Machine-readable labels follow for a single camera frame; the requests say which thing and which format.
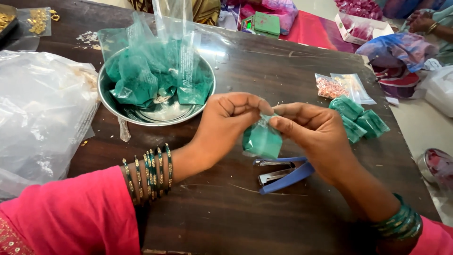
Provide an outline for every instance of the green weighing scale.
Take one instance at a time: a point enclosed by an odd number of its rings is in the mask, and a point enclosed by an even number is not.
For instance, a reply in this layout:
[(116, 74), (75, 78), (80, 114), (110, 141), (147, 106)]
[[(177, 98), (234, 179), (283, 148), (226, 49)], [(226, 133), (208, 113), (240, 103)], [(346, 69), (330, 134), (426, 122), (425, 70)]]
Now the green weighing scale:
[(255, 34), (278, 38), (280, 36), (280, 19), (277, 16), (257, 11), (242, 20), (241, 30), (247, 29)]

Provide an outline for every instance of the woman's left hand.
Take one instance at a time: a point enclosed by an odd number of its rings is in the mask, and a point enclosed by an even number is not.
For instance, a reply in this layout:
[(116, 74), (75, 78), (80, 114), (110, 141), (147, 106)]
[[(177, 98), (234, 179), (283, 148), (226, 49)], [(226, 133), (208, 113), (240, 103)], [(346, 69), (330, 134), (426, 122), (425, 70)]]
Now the woman's left hand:
[(198, 130), (190, 142), (193, 156), (209, 169), (234, 146), (239, 136), (265, 115), (274, 114), (269, 103), (245, 92), (215, 94), (209, 97)]
[(428, 17), (428, 15), (419, 16), (416, 20), (414, 20), (410, 24), (409, 32), (417, 33), (417, 32), (427, 32), (429, 28), (435, 23), (434, 20)]

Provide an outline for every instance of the dark wooden table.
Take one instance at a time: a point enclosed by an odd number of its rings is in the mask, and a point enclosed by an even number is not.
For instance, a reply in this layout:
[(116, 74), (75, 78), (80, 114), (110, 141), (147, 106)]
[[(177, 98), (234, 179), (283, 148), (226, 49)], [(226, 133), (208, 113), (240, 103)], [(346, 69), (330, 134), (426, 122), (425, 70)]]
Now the dark wooden table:
[[(102, 66), (100, 50), (84, 49), (76, 38), (87, 31), (120, 28), (131, 24), (131, 10), (80, 0), (1, 0), (17, 8), (52, 7), (61, 16), (52, 22), (52, 36), (42, 37), (38, 51), (47, 51)], [(148, 15), (153, 26), (152, 15)], [(401, 194), (422, 215), (439, 220), (437, 211), (411, 159), (400, 128), (385, 101), (375, 76), (365, 60), (354, 54), (318, 49), (292, 42), (199, 25), (204, 53), (218, 66), (216, 93), (246, 91), (270, 104), (308, 102), (327, 107), (319, 97), (314, 73), (357, 73), (377, 104), (373, 109), (391, 131), (379, 139), (352, 146), (363, 166)], [(228, 54), (221, 64), (215, 56)], [(69, 177), (120, 164), (126, 157), (168, 142), (173, 148), (188, 143), (200, 116), (169, 127), (129, 124), (132, 138), (119, 138), (117, 118), (103, 106), (93, 120), (96, 136), (77, 150)], [(280, 156), (303, 152), (285, 141)], [(253, 167), (252, 158), (242, 155), (240, 142), (212, 169), (175, 185), (171, 195), (150, 208), (144, 250), (182, 251), (195, 254), (371, 254), (374, 247), (356, 230), (355, 217), (331, 186), (314, 174), (305, 181), (273, 195), (260, 195), (259, 174), (271, 172)]]

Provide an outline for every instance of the white floor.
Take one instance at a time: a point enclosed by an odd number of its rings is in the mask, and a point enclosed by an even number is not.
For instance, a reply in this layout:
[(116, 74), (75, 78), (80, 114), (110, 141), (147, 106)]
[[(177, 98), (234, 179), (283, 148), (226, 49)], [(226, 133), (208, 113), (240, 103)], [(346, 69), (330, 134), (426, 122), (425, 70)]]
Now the white floor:
[[(94, 0), (95, 2), (132, 9), (127, 0)], [(333, 20), (338, 8), (333, 0), (293, 0), (297, 8)], [(424, 99), (400, 100), (390, 107), (401, 128), (412, 157), (416, 160), (426, 149), (438, 148), (453, 155), (453, 120), (445, 117)], [(427, 184), (444, 224), (453, 226), (453, 203)]]

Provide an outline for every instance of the pink sleeve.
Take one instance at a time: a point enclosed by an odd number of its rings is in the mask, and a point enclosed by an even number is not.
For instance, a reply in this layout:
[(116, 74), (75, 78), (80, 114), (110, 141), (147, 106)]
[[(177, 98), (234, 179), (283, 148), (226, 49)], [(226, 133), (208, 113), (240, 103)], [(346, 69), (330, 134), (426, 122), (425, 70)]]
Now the pink sleeve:
[(422, 216), (423, 232), (410, 255), (452, 255), (453, 228)]
[(135, 210), (120, 167), (32, 185), (0, 204), (36, 255), (139, 255)]

